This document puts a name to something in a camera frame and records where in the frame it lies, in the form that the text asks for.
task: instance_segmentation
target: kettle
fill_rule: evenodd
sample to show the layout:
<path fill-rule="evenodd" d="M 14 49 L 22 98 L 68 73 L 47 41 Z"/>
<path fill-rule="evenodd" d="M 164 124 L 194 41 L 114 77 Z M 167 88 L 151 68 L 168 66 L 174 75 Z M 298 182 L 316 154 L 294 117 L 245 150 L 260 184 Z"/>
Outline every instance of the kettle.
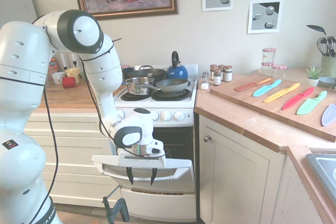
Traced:
<path fill-rule="evenodd" d="M 179 54 L 176 51 L 172 53 L 172 65 L 168 67 L 166 78 L 167 79 L 188 79 L 187 69 L 181 65 L 179 60 Z"/>

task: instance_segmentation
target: red knife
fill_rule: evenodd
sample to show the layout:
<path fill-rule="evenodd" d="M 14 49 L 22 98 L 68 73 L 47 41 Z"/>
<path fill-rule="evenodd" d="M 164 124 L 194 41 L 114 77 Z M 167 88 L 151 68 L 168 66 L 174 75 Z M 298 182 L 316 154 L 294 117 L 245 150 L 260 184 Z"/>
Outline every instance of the red knife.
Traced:
<path fill-rule="evenodd" d="M 296 96 L 292 97 L 285 103 L 285 105 L 283 105 L 282 110 L 286 110 L 292 107 L 294 104 L 298 103 L 301 99 L 311 94 L 313 91 L 314 91 L 314 87 L 311 87 L 307 89 L 304 93 L 297 94 Z"/>

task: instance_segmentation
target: sink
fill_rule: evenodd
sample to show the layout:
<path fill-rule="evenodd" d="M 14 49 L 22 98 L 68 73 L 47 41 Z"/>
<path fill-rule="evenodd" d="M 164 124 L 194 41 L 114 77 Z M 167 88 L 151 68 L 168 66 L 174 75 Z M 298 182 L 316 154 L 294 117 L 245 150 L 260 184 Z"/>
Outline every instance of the sink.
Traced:
<path fill-rule="evenodd" d="M 306 160 L 336 204 L 336 154 L 311 153 Z"/>

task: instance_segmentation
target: stove burner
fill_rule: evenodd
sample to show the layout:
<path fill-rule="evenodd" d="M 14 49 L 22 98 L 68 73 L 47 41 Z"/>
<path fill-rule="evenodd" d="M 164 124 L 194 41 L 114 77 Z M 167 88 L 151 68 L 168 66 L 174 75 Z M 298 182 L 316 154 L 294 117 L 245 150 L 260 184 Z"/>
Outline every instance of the stove burner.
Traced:
<path fill-rule="evenodd" d="M 185 89 L 180 92 L 174 92 L 173 94 L 170 93 L 169 96 L 166 95 L 167 93 L 162 92 L 159 90 L 152 94 L 152 98 L 155 101 L 182 101 L 192 95 L 192 92 L 188 89 Z"/>
<path fill-rule="evenodd" d="M 136 102 L 136 101 L 141 101 L 144 100 L 148 97 L 151 97 L 150 94 L 147 95 L 139 95 L 139 94 L 131 94 L 131 93 L 125 93 L 121 96 L 121 99 L 123 101 L 127 101 L 127 102 Z"/>

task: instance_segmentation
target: plastic knife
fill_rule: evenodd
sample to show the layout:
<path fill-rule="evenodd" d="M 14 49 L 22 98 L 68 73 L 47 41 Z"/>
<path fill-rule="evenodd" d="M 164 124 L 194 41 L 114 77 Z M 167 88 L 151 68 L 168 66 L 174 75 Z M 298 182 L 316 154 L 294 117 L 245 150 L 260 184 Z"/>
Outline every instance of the plastic knife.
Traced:
<path fill-rule="evenodd" d="M 262 84 L 262 83 L 264 83 L 264 82 L 268 82 L 268 81 L 270 81 L 270 80 L 271 80 L 271 78 L 267 78 L 267 79 L 265 79 L 265 80 L 263 80 L 263 81 L 260 81 L 260 82 L 258 82 L 258 83 L 256 83 L 256 82 L 249 82 L 249 83 L 247 83 L 247 84 L 244 84 L 244 85 L 241 85 L 241 86 L 239 86 L 239 87 L 234 88 L 234 90 L 236 90 L 236 91 L 243 91 L 243 90 L 252 88 L 252 87 L 254 87 L 254 86 L 256 86 L 256 85 Z"/>
<path fill-rule="evenodd" d="M 282 107 L 282 110 L 289 109 L 293 105 L 297 104 L 300 100 L 302 100 L 304 97 L 308 96 L 314 91 L 314 87 L 311 87 L 307 89 L 304 93 L 297 94 L 296 96 L 289 99 Z"/>
<path fill-rule="evenodd" d="M 327 107 L 327 109 L 323 113 L 322 125 L 326 127 L 333 121 L 335 121 L 335 119 L 336 119 L 336 104 L 331 104 L 329 105 L 329 107 Z"/>
<path fill-rule="evenodd" d="M 319 93 L 318 97 L 316 97 L 314 99 L 308 98 L 300 106 L 300 108 L 298 109 L 298 112 L 296 112 L 296 115 L 306 115 L 306 114 L 310 113 L 317 106 L 317 104 L 319 104 L 326 96 L 327 96 L 327 92 L 322 91 L 321 93 Z"/>
<path fill-rule="evenodd" d="M 293 91 L 294 89 L 297 89 L 300 86 L 299 83 L 293 84 L 290 88 L 280 90 L 276 92 L 275 94 L 271 95 L 269 98 L 267 98 L 264 102 L 271 102 L 274 101 L 275 99 L 283 96 L 284 94 L 287 94 L 290 91 Z"/>
<path fill-rule="evenodd" d="M 256 92 L 254 92 L 253 96 L 254 97 L 259 97 L 259 96 L 265 94 L 266 92 L 270 91 L 272 88 L 275 88 L 280 83 L 281 83 L 281 79 L 276 80 L 271 85 L 265 85 L 265 86 L 261 87 L 260 89 L 258 89 Z"/>

